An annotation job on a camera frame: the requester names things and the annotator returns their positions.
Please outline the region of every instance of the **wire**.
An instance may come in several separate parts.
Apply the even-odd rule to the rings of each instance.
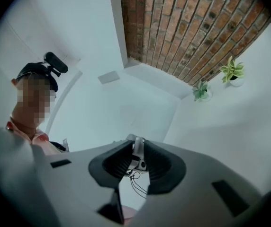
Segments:
[[[137,188],[137,187],[135,186],[135,184],[132,182],[132,178],[130,178],[130,180],[131,180],[131,184],[132,184],[136,189],[138,189],[140,192],[142,192],[142,193],[144,193],[145,195],[147,195],[146,192],[142,191],[141,189],[139,189],[139,188]]]
[[[131,183],[132,188],[133,188],[134,191],[136,192],[136,194],[138,194],[138,195],[140,195],[142,198],[146,199],[146,197],[143,197],[141,194],[139,194],[139,193],[135,190],[135,188],[134,188],[134,186],[133,186],[133,184],[132,184],[131,178],[130,178],[130,183]]]
[[[134,178],[133,178],[133,180],[134,180],[134,183],[147,194],[147,191],[144,188],[142,188],[139,184],[137,184]]]
[[[139,177],[138,178],[135,178],[135,174],[136,173],[139,173],[139,172],[135,172],[133,175],[132,175],[132,177],[134,178],[134,179],[139,179],[140,177],[141,177],[141,173],[139,173]]]
[[[136,183],[135,179],[139,179],[139,178],[141,177],[141,173],[138,172],[138,173],[139,173],[139,177],[135,178],[135,174],[136,174],[136,173],[137,173],[137,172],[135,172],[135,173],[132,174],[131,176],[128,176],[128,177],[130,178],[130,184],[131,184],[133,190],[136,192],[136,194],[138,194],[138,195],[140,195],[142,198],[146,199],[146,197],[142,196],[141,194],[139,194],[139,193],[137,192],[137,190],[139,190],[140,192],[142,192],[142,193],[144,193],[145,195],[147,195],[147,191],[146,191],[144,188],[142,188],[139,184]]]

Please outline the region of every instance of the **black slot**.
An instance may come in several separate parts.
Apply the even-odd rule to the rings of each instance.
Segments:
[[[229,208],[234,217],[243,213],[249,205],[240,195],[224,180],[212,183],[216,192],[219,194],[225,205]]]
[[[68,159],[65,159],[65,160],[51,162],[50,165],[52,166],[52,168],[56,168],[56,167],[59,167],[59,166],[64,166],[64,165],[69,164],[69,163],[71,163],[71,161],[68,160]]]

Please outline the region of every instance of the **black cable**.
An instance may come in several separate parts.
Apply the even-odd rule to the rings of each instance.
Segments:
[[[131,180],[131,183],[132,183],[132,185],[136,188],[136,189],[138,189],[135,185],[134,185],[134,183],[132,182],[132,177],[130,177],[130,180]]]
[[[143,197],[141,194],[139,194],[139,193],[135,190],[135,188],[134,188],[134,186],[133,186],[133,184],[132,184],[131,177],[130,177],[130,183],[131,183],[132,188],[133,188],[134,191],[136,192],[136,194],[138,194],[138,195],[140,195],[142,198],[146,199],[146,197]]]
[[[133,178],[133,180],[134,180],[134,183],[147,194],[147,191],[144,188],[142,188],[139,184],[137,184],[134,178]]]
[[[139,179],[141,177],[141,173],[139,173],[139,177],[138,178],[135,178],[135,174],[136,173],[139,173],[139,172],[135,172],[132,176],[133,176],[134,179]]]
[[[141,177],[141,173],[139,173],[139,177],[138,178],[135,178],[135,174],[136,173],[139,173],[139,172],[135,172],[133,175],[131,175],[131,176],[129,176],[131,179],[133,179],[134,181],[134,183],[139,187],[139,188],[141,188],[143,191],[144,191],[144,193],[147,195],[147,191],[144,189],[144,188],[142,188],[139,184],[137,184],[136,183],[136,181],[135,181],[135,179],[139,179],[140,177]]]

